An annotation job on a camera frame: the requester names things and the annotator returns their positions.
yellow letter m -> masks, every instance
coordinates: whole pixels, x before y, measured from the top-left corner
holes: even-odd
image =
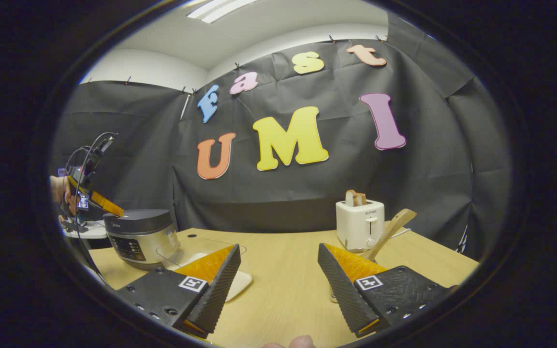
[[[272,148],[284,165],[290,165],[296,143],[298,143],[296,162],[307,164],[327,160],[328,152],[321,145],[317,129],[318,113],[319,109],[315,106],[296,110],[287,132],[274,117],[265,117],[253,123],[252,128],[259,133],[261,153],[257,169],[263,171],[278,167],[279,162],[272,156]]]

rice cooker lid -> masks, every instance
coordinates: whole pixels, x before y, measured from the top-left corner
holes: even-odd
[[[156,232],[173,223],[167,209],[133,209],[121,217],[108,213],[102,216],[107,232],[142,235]]]

wooden table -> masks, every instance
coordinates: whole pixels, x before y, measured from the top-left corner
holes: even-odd
[[[183,245],[189,234],[246,247],[242,260],[253,278],[247,289],[225,304],[208,341],[226,348],[260,348],[268,342],[288,346],[294,337],[309,334],[316,348],[331,348],[356,340],[338,304],[331,302],[328,281],[317,263],[319,243],[342,247],[336,231],[274,234],[188,229],[177,233]],[[119,259],[112,248],[93,249],[90,254],[115,289],[146,273]],[[376,261],[387,269],[407,266],[445,287],[460,284],[478,266],[412,231],[392,238]]]

orange soft gripper pad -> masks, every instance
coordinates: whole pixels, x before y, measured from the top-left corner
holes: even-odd
[[[386,269],[375,262],[371,262],[365,258],[361,258],[358,255],[354,255],[349,251],[340,249],[339,247],[323,244],[328,251],[334,256],[338,264],[349,277],[350,282],[353,284],[356,279],[363,277],[368,277],[372,275],[377,275],[377,273],[382,273]]]
[[[224,249],[215,251],[210,255],[206,255],[199,260],[195,260],[176,269],[174,272],[180,273],[180,275],[203,279],[208,282],[208,284],[212,284],[212,280],[214,280],[216,273],[218,273],[220,267],[233,248],[234,245],[230,245]]]

rice cooker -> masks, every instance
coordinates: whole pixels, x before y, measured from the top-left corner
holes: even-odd
[[[171,214],[166,209],[128,210],[121,217],[108,213],[103,220],[117,255],[133,267],[160,266],[162,256],[157,249],[161,247],[162,252],[172,255],[179,247]]]

